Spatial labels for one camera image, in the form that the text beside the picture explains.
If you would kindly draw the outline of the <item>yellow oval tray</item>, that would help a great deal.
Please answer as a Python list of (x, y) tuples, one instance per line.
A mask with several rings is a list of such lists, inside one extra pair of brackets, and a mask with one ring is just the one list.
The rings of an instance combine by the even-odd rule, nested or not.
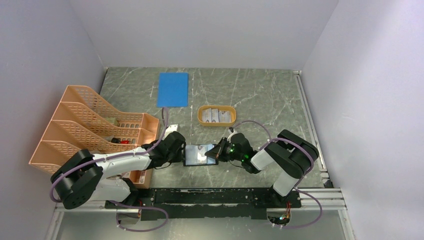
[[(211, 109), (211, 113), (216, 112), (216, 117), (213, 117), (211, 113), (204, 117), (204, 113), (209, 113), (208, 109)], [(220, 119), (221, 112), (228, 113), (227, 120)], [(231, 127), (234, 125), (236, 118), (236, 109), (229, 105), (203, 105), (197, 111), (197, 120), (204, 127)]]

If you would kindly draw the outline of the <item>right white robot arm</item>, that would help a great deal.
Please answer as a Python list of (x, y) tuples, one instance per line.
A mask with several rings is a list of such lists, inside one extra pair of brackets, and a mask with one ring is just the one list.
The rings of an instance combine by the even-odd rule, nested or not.
[(284, 129), (259, 150), (253, 149), (243, 133), (232, 133), (204, 155), (218, 162), (239, 161), (250, 174), (277, 164), (282, 171), (270, 188), (269, 199), (275, 207), (282, 207), (288, 202), (290, 192), (314, 168), (320, 153), (312, 143)]

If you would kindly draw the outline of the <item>black card holder wallet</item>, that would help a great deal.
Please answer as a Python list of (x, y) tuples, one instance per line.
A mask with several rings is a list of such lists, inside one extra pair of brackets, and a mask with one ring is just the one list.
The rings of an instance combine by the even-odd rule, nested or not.
[(205, 153), (215, 147), (215, 144), (186, 145), (183, 160), (184, 167), (213, 166), (218, 165), (218, 161), (208, 157)]

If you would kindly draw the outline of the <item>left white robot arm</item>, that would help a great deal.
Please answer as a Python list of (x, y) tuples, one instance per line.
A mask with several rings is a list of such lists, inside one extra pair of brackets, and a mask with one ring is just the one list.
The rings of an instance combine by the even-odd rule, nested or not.
[(135, 185), (127, 178), (111, 178), (181, 162), (185, 146), (185, 137), (172, 131), (161, 140), (127, 151), (92, 154), (88, 149), (79, 150), (51, 176), (50, 198), (67, 210), (88, 201), (113, 201), (132, 208), (139, 200)]

